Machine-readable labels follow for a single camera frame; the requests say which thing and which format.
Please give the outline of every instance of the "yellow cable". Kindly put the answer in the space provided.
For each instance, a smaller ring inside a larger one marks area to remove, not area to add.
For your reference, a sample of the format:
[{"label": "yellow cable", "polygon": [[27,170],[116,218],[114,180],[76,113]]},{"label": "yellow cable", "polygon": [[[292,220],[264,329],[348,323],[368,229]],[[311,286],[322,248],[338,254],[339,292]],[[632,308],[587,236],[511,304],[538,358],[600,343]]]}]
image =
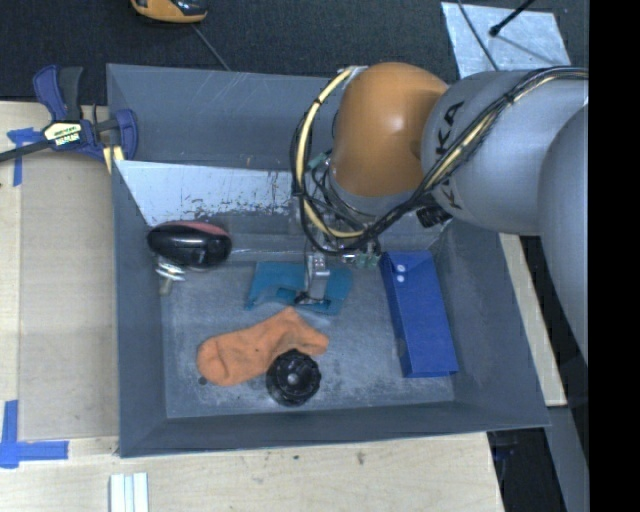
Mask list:
[{"label": "yellow cable", "polygon": [[[302,124],[302,129],[300,130],[300,140],[298,141],[298,152],[296,155],[296,179],[298,180],[298,185],[302,187],[302,180],[304,179],[304,153],[307,145],[307,139],[309,138],[309,131],[311,129],[311,124],[320,109],[320,105],[324,103],[324,101],[329,97],[329,95],[342,83],[346,80],[351,73],[353,73],[355,67],[349,67],[342,71],[338,76],[336,76],[329,84],[322,90],[322,92],[318,95],[316,100],[309,108],[307,115],[304,119],[304,123]],[[313,208],[306,199],[303,199],[304,202],[304,212],[309,217],[309,220],[323,233],[327,235],[332,235],[336,238],[354,238],[360,236],[364,233],[363,230],[360,231],[337,231],[328,226],[325,226],[324,223],[318,218]]]}]

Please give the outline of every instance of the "blue rectangular block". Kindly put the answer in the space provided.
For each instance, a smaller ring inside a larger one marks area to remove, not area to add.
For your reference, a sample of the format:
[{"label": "blue rectangular block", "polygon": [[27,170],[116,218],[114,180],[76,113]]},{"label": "blue rectangular block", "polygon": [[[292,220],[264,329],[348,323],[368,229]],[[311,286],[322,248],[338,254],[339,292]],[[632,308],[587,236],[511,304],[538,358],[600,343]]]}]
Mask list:
[{"label": "blue rectangular block", "polygon": [[405,377],[458,371],[440,282],[429,251],[389,251],[380,258],[398,356]]}]

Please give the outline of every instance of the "yellow object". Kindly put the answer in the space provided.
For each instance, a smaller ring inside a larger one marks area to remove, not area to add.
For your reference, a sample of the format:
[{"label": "yellow object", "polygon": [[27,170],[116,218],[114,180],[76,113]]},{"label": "yellow object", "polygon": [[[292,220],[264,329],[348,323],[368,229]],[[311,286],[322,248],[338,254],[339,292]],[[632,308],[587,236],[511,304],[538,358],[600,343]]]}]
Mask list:
[{"label": "yellow object", "polygon": [[207,15],[206,12],[204,14],[186,15],[170,0],[145,0],[144,2],[140,2],[141,4],[146,4],[146,7],[139,5],[136,0],[130,1],[136,12],[158,21],[195,23],[202,21]]},{"label": "yellow object", "polygon": [[104,153],[104,161],[107,164],[107,170],[109,171],[109,174],[111,174],[112,160],[126,160],[120,146],[107,146],[102,151]]}]

